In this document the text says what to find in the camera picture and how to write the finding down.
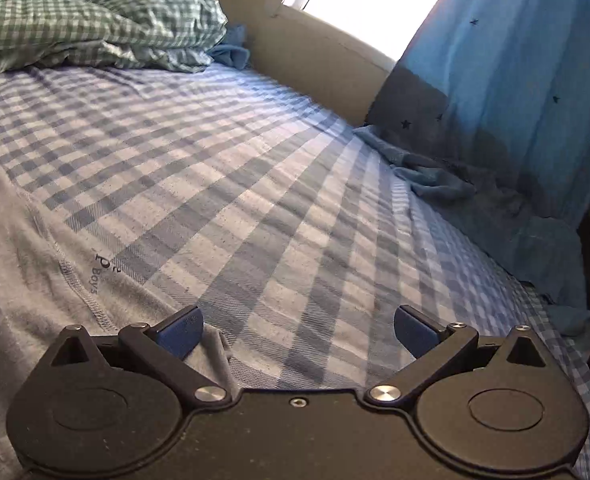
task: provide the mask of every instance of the screw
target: screw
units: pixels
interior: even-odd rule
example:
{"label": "screw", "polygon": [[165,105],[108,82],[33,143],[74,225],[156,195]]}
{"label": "screw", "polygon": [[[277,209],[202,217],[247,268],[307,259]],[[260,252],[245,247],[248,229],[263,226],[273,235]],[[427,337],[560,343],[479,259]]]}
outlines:
{"label": "screw", "polygon": [[399,399],[402,396],[402,392],[395,386],[389,384],[380,384],[374,386],[370,391],[371,397],[379,402],[392,402],[393,400]]}
{"label": "screw", "polygon": [[291,399],[289,401],[289,404],[293,407],[293,408],[303,408],[304,406],[306,406],[309,402],[306,399],[302,399],[301,397],[295,397],[294,399]]}
{"label": "screw", "polygon": [[195,399],[201,402],[219,402],[226,397],[226,390],[219,386],[202,386],[195,390]]}

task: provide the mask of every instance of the star print curtain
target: star print curtain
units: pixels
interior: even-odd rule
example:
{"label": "star print curtain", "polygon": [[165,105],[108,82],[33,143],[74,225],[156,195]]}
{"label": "star print curtain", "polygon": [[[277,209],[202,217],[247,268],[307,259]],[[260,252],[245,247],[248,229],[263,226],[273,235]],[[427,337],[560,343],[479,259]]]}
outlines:
{"label": "star print curtain", "polygon": [[496,172],[540,216],[590,207],[590,0],[439,0],[368,124]]}

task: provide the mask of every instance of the checkered bed sheet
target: checkered bed sheet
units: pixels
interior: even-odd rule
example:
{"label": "checkered bed sheet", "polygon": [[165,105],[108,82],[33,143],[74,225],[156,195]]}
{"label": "checkered bed sheet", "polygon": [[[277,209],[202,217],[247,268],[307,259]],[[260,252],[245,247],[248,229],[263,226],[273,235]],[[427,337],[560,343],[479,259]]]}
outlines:
{"label": "checkered bed sheet", "polygon": [[[483,335],[532,325],[590,411],[588,369],[539,296],[341,118],[257,73],[0,75],[0,165],[136,283],[199,304],[245,386],[389,376],[412,361],[392,330],[406,303]],[[576,469],[590,479],[590,437]]]}

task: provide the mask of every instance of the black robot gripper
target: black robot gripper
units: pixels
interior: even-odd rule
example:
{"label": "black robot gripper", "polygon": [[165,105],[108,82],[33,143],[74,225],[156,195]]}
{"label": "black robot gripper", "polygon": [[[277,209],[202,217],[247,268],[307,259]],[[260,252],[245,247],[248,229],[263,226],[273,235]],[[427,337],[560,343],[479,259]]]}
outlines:
{"label": "black robot gripper", "polygon": [[182,359],[189,307],[149,327],[66,327],[15,396],[6,430],[26,480],[550,479],[572,465],[588,414],[528,326],[505,338],[397,309],[417,358],[366,392],[230,392]]}

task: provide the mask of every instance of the green gingham blanket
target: green gingham blanket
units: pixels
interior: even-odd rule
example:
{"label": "green gingham blanket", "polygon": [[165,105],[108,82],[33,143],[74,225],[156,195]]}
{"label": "green gingham blanket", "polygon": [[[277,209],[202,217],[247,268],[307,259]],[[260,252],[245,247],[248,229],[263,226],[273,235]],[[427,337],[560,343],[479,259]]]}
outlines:
{"label": "green gingham blanket", "polygon": [[0,0],[0,73],[64,62],[200,72],[226,22],[217,0]]}

